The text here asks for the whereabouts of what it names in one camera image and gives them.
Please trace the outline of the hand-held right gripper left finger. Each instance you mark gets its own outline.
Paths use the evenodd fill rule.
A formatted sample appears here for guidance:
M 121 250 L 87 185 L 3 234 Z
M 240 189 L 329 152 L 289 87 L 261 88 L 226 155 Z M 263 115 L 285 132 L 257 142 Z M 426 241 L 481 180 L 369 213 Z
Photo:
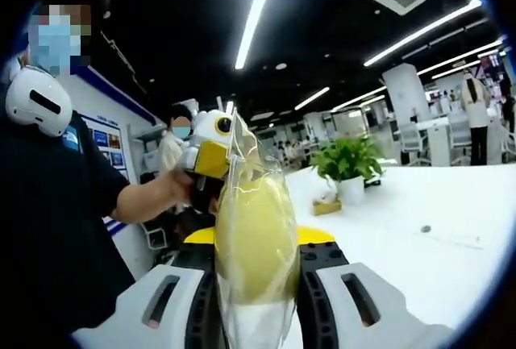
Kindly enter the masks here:
M 225 348 L 214 270 L 214 228 L 186 238 L 171 264 L 151 269 L 95 328 L 73 333 L 81 348 Z

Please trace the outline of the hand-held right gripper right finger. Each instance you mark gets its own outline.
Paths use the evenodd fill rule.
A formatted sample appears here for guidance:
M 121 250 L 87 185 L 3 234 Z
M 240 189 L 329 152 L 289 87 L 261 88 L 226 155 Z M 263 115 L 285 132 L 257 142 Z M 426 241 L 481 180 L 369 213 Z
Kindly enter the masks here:
M 362 263 L 351 264 L 335 238 L 300 226 L 298 318 L 305 348 L 444 348 L 447 326 L 426 324 L 402 292 Z

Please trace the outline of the person's left hand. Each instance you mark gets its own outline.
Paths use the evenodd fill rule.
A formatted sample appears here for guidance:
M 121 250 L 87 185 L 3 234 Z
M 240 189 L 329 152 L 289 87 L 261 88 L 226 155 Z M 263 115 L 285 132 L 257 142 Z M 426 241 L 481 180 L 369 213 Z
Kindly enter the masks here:
M 173 204 L 194 206 L 198 199 L 198 189 L 195 180 L 184 170 L 174 168 L 164 175 L 169 183 L 170 197 Z

